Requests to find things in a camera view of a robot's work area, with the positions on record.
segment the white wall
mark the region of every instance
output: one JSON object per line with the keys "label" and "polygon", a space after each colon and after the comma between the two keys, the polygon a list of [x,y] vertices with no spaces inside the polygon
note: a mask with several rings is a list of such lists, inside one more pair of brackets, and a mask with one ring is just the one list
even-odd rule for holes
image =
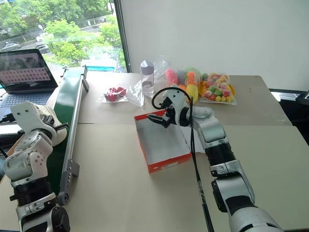
{"label": "white wall", "polygon": [[260,75],[309,89],[309,0],[121,0],[132,71],[159,55],[176,68]]}

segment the laptop screen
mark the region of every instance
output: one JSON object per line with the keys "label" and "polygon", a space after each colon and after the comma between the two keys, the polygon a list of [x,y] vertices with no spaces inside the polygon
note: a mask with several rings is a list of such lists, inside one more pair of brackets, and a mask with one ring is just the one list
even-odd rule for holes
{"label": "laptop screen", "polygon": [[52,91],[58,86],[38,49],[0,53],[0,84],[8,93]]}

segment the plastic bottle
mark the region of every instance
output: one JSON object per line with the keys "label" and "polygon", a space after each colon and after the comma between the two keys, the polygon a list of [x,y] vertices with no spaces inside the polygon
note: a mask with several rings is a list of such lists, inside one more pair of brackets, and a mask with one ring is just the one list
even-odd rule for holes
{"label": "plastic bottle", "polygon": [[148,60],[140,64],[141,90],[144,95],[151,95],[154,92],[155,76],[154,65]]}

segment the bottle cap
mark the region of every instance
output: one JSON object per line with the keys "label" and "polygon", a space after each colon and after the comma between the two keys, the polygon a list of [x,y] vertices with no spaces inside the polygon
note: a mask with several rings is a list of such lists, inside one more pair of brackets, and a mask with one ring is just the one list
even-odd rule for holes
{"label": "bottle cap", "polygon": [[140,64],[140,72],[143,75],[151,75],[153,74],[155,71],[154,68],[154,64],[148,60],[144,60],[141,64]]}

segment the laptop keyboard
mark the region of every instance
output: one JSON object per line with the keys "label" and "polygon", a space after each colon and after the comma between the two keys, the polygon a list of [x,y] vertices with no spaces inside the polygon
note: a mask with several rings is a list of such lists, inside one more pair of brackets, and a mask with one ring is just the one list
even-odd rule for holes
{"label": "laptop keyboard", "polygon": [[0,102],[0,108],[11,107],[12,105],[24,101],[33,102],[38,105],[45,105],[52,93],[29,93],[29,94],[9,94]]}

